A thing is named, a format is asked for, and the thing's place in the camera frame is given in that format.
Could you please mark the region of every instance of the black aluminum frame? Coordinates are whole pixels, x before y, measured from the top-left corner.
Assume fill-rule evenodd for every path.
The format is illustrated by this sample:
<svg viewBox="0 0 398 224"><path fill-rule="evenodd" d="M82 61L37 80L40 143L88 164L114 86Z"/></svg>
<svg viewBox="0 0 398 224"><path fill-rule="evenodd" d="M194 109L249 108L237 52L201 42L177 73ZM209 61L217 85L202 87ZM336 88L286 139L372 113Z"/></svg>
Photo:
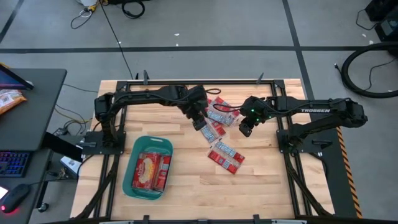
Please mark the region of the black aluminum frame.
<svg viewBox="0 0 398 224"><path fill-rule="evenodd" d="M137 85L270 85L272 96L277 96L278 88L280 89L282 96L287 95L284 80L255 80L255 79L250 79L250 80L147 80L147 79L145 79L144 81L142 81L142 80L118 81L117 85L116 85L116 90L120 90L122 88L126 88L127 90L129 90L132 86L137 86ZM126 120L126 111L127 111L127 106L125 106L122 109L121 119L119 122L119 128L124 128L124 123ZM278 130L284 129L282 118L277 118L277 124L278 124ZM288 126L290 126L292 124L292 118L290 116L287 117L287 124L288 124ZM304 173L303 173L303 169L302 169L302 163L300 160L300 154L297 153L294 156L294 159L295 159L295 164L296 164L297 175L305 185L305 177L304 177ZM118 164L119 160L120 160L120 155L115 155L113 162L116 162ZM286 168L288 166L292 165L291 161L290 161L289 153L284 153L284 160L285 160ZM104 155L99 186L102 185L102 183L106 177L108 163L109 163L109 155ZM288 178L288 182L289 182L289 190L290 190L290 196L292 199L294 216L299 217L300 216L300 208L299 208L299 203L297 200L297 193L295 190L295 184L294 184L295 182L294 182L292 176L289 175L288 172L286 174L287 174L287 178ZM117 178L117 175L115 174L110 183L110 188L109 188L109 193L108 193L108 201L106 204L106 215L105 215L106 218L111 218L116 178ZM308 201L308 198L304 195L304 193L302 194L302 197L304 200L306 215L312 215L311 206ZM101 199L96 204L95 212L93 214L94 218L98 218L100 216L100 210L101 210ZM261 220L261 219L259 219L258 215L255 215L255 214L253 217L254 218L252 220L205 220L206 221L205 223L208 223L208 221L210 221L212 223L253 223L253 222L254 223L264 223L264 222L269 223L270 222L270 219ZM149 216L144 216L142 223L148 223L148 220L149 220ZM156 220L156 222L159 222L159 223L192 223L192 222L198 222L198 220Z"/></svg>

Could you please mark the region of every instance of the computer mouse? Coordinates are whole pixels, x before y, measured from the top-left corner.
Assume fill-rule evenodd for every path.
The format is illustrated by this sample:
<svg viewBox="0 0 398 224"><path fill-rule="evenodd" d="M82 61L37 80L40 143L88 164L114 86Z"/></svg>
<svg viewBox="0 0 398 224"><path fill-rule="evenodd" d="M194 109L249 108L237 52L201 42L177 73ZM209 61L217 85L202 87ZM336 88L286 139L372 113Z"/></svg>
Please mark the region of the computer mouse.
<svg viewBox="0 0 398 224"><path fill-rule="evenodd" d="M1 204L1 210L4 213L14 211L18 205L28 196L30 192L30 185L20 184L14 189L10 190L5 196Z"/></svg>

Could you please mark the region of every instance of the laptop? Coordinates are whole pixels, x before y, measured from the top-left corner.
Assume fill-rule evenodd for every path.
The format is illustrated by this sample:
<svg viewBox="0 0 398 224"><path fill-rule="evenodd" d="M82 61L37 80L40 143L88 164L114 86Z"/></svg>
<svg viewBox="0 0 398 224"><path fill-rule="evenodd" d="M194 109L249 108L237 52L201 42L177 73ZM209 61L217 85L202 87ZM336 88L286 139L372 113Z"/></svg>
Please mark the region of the laptop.
<svg viewBox="0 0 398 224"><path fill-rule="evenodd" d="M32 90L33 84L0 64L0 90Z"/></svg>

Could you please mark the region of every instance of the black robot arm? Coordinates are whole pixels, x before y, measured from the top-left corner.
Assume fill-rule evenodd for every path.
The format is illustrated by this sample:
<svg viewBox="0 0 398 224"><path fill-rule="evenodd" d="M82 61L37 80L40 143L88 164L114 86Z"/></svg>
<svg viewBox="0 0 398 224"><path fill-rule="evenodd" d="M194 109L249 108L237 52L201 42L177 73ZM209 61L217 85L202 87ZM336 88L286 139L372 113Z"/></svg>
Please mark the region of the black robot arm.
<svg viewBox="0 0 398 224"><path fill-rule="evenodd" d="M245 116L239 125L239 130L246 137L250 136L253 127L274 117L292 116L297 113L329 115L307 124L291 125L286 141L292 145L298 144L312 133L338 126L358 128L368 121L363 107L349 98L298 100L291 96L272 96L266 99L250 96L239 112Z"/></svg>
<svg viewBox="0 0 398 224"><path fill-rule="evenodd" d="M118 135L114 126L117 113L127 105L158 103L163 106L177 106L188 119L193 120L196 130L206 125L205 108L208 106L203 85L188 89L183 85L168 85L158 90L117 91L106 93L95 99L95 118L101 123L103 146L114 147Z"/></svg>

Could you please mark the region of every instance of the food package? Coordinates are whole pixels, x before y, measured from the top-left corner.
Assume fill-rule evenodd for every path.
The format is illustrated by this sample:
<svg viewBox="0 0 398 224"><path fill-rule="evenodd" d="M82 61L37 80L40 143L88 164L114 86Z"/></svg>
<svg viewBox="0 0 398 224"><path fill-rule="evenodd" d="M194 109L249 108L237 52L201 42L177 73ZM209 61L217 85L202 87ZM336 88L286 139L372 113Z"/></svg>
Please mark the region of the food package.
<svg viewBox="0 0 398 224"><path fill-rule="evenodd" d="M218 141L211 147L208 157L224 167L226 170L235 174L241 166L244 156L236 152L233 148L227 146L221 141Z"/></svg>
<svg viewBox="0 0 398 224"><path fill-rule="evenodd" d="M201 128L200 132L209 143L212 143L226 134L223 126L219 122L207 118L205 118L205 120L207 124Z"/></svg>
<svg viewBox="0 0 398 224"><path fill-rule="evenodd" d="M227 126L231 126L235 121L237 121L237 117L239 116L239 111L232 111L235 109L228 108L225 106L230 106L227 102L225 102L223 99L217 96L214 100L208 99L208 104L209 107L207 107L207 115L210 119L213 121L217 121L221 124L226 124ZM219 105L225 105L225 106L217 106L219 110L216 110L213 105L219 104Z"/></svg>
<svg viewBox="0 0 398 224"><path fill-rule="evenodd" d="M157 173L154 190L157 190L159 192L164 191L171 160L171 156L162 156L162 158L160 159L159 171Z"/></svg>
<svg viewBox="0 0 398 224"><path fill-rule="evenodd" d="M19 90L0 90L0 114L26 101Z"/></svg>
<svg viewBox="0 0 398 224"><path fill-rule="evenodd" d="M146 190L153 189L160 158L161 155L154 152L142 152L139 154L136 171L132 180L133 188Z"/></svg>

